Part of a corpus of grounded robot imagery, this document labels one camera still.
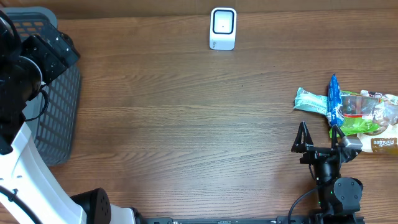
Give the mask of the mint green wipes packet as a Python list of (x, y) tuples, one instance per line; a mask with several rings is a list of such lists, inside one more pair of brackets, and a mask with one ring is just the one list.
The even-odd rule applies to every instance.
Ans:
[(323, 95), (315, 95), (303, 88), (297, 90), (294, 99), (294, 109), (314, 112), (326, 116), (328, 110), (328, 98)]

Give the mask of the beige nut snack pouch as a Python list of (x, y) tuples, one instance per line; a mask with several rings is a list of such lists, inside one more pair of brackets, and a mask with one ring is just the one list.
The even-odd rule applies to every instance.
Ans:
[(371, 115), (372, 123), (379, 126), (357, 134), (362, 151), (397, 155), (397, 96), (368, 90), (361, 90), (361, 95), (376, 99)]

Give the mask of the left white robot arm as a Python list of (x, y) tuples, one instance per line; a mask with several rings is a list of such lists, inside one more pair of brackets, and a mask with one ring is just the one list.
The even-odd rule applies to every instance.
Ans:
[(68, 196), (41, 158), (22, 112), (79, 59), (71, 38), (57, 28), (47, 39), (34, 34), (21, 40), (1, 13), (1, 203), (19, 223), (137, 224), (136, 211), (110, 203), (102, 188)]

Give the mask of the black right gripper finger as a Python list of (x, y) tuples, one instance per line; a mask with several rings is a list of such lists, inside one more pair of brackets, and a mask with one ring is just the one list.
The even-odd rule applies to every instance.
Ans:
[(338, 138), (343, 138), (345, 137), (345, 134), (343, 131), (340, 129), (340, 127), (337, 124), (334, 124), (331, 127), (331, 148), (337, 148), (338, 147)]
[(295, 141), (292, 145), (291, 152), (305, 153), (313, 148), (313, 141), (310, 136), (307, 125), (304, 121), (299, 124)]

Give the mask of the blue Oreo cookie packet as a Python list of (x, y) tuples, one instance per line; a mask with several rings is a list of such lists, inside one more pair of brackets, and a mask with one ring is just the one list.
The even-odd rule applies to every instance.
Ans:
[(326, 112), (326, 117), (330, 126), (343, 125), (345, 120), (343, 115), (343, 101), (340, 95), (340, 84), (335, 74), (332, 75), (328, 85)]

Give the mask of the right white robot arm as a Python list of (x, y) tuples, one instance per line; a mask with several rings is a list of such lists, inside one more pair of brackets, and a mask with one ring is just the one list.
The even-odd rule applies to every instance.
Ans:
[(287, 223), (295, 223), (294, 208), (305, 197), (317, 193), (319, 209), (311, 210), (302, 223), (364, 223), (357, 217), (363, 195), (363, 183), (356, 178), (343, 177), (340, 173), (344, 163), (352, 161), (362, 152), (359, 138), (345, 135), (337, 126), (332, 126), (330, 147), (316, 147), (313, 144), (305, 122), (298, 127), (291, 151), (300, 153), (301, 164), (308, 165), (316, 186), (301, 195), (291, 206)]

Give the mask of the green clear snack packet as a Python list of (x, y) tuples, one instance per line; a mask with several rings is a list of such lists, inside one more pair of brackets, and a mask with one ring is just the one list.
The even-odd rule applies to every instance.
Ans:
[(345, 135), (374, 131), (379, 127), (372, 123), (371, 115), (373, 107), (377, 104), (376, 99), (349, 91), (340, 91), (340, 95), (345, 120), (339, 127)]

